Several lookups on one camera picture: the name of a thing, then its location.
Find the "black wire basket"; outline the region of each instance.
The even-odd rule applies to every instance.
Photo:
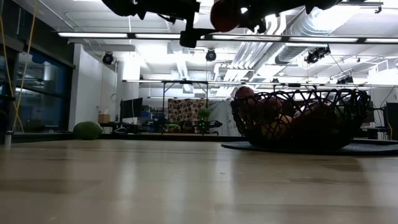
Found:
[[[231,107],[239,132],[252,145],[320,150],[348,145],[369,102],[365,91],[297,90],[235,98]]]

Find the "fluorescent light fixture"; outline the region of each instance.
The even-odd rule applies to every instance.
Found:
[[[125,82],[131,82],[131,83],[161,83],[162,81],[160,80],[123,80]]]
[[[252,82],[249,82],[249,83],[246,83],[246,84],[248,84],[248,85],[275,85],[275,84],[278,84],[278,83],[252,83]]]
[[[280,41],[282,37],[272,37],[266,35],[213,35],[215,40],[263,40],[263,41]]]
[[[247,12],[248,9],[246,7],[241,8],[241,13],[244,14],[245,12]]]
[[[244,82],[208,82],[209,84],[240,85]]]
[[[286,43],[288,47],[328,47],[327,44],[312,44],[312,43]]]
[[[175,97],[165,96],[165,99],[174,99]],[[163,99],[162,96],[148,96],[148,99]]]
[[[184,99],[189,99],[189,100],[206,100],[206,98],[200,98],[200,97],[171,97],[171,96],[165,96],[165,99],[176,99],[176,100],[184,100]],[[162,96],[148,96],[148,99],[163,99]],[[215,97],[209,97],[207,100],[227,100],[231,98],[215,98]]]
[[[137,39],[179,39],[180,34],[136,34]]]
[[[58,35],[76,38],[127,38],[127,34],[120,33],[59,32]]]
[[[291,37],[289,41],[293,42],[340,42],[340,43],[355,43],[358,38],[349,37]]]
[[[398,44],[398,39],[368,38],[365,40],[365,43]]]

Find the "black rug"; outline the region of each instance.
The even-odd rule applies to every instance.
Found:
[[[230,149],[248,151],[278,152],[291,154],[313,154],[331,156],[398,156],[398,144],[361,144],[352,143],[338,150],[305,150],[305,149],[275,149],[252,146],[248,142],[226,142],[221,146]]]

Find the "wooden floor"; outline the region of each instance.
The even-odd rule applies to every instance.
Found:
[[[0,223],[398,223],[397,158],[216,142],[60,141],[0,149]]]

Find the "cardboard box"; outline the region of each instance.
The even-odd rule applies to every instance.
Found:
[[[101,124],[106,124],[111,121],[111,115],[110,114],[99,114],[98,115],[98,122]]]

